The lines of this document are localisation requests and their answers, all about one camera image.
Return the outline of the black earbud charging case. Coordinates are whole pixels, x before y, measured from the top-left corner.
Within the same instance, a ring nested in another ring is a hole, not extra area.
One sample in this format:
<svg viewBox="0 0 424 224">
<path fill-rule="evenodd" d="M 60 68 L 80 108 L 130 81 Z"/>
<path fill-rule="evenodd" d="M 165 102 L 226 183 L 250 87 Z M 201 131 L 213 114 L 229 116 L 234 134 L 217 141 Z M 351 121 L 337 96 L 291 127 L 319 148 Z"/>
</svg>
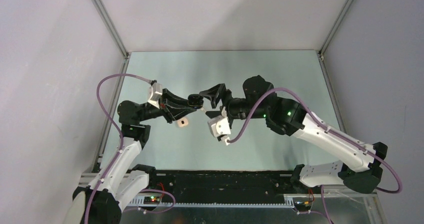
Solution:
<svg viewBox="0 0 424 224">
<path fill-rule="evenodd" d="M 194 109 L 201 109 L 204 105 L 204 98 L 199 94 L 191 94 L 187 98 L 187 104 Z"/>
</svg>

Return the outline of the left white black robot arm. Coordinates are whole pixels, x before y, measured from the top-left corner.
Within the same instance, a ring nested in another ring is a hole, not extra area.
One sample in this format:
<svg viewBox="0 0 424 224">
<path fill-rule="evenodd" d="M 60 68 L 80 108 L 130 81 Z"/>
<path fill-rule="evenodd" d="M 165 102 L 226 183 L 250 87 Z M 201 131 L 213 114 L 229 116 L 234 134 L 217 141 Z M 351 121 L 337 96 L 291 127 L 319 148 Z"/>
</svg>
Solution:
<svg viewBox="0 0 424 224">
<path fill-rule="evenodd" d="M 204 102 L 199 94 L 181 98 L 158 83 L 152 84 L 148 93 L 146 103 L 123 101 L 118 105 L 121 126 L 115 154 L 86 187 L 76 188 L 65 224 L 118 224 L 127 205 L 140 191 L 156 190 L 156 176 L 138 169 L 129 172 L 150 137 L 151 126 L 141 122 L 164 117 L 172 123 L 201 109 Z"/>
</svg>

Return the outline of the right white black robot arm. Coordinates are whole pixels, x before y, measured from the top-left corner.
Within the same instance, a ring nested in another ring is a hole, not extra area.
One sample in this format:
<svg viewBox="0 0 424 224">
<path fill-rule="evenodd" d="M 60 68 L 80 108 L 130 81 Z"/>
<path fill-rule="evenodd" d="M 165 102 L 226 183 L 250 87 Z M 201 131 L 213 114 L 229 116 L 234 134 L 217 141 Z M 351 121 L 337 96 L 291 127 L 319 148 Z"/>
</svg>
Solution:
<svg viewBox="0 0 424 224">
<path fill-rule="evenodd" d="M 291 177 L 291 188 L 304 193 L 321 185 L 344 185 L 362 194 L 372 193 L 381 182 L 381 163 L 387 146 L 381 142 L 367 144 L 326 124 L 311 112 L 298 96 L 290 99 L 277 95 L 272 83 L 253 76 L 243 83 L 244 98 L 234 98 L 224 84 L 218 84 L 200 95 L 211 102 L 207 112 L 211 134 L 229 145 L 234 120 L 265 119 L 266 126 L 279 135 L 292 136 L 310 142 L 337 157 L 337 161 L 322 165 L 297 165 Z"/>
</svg>

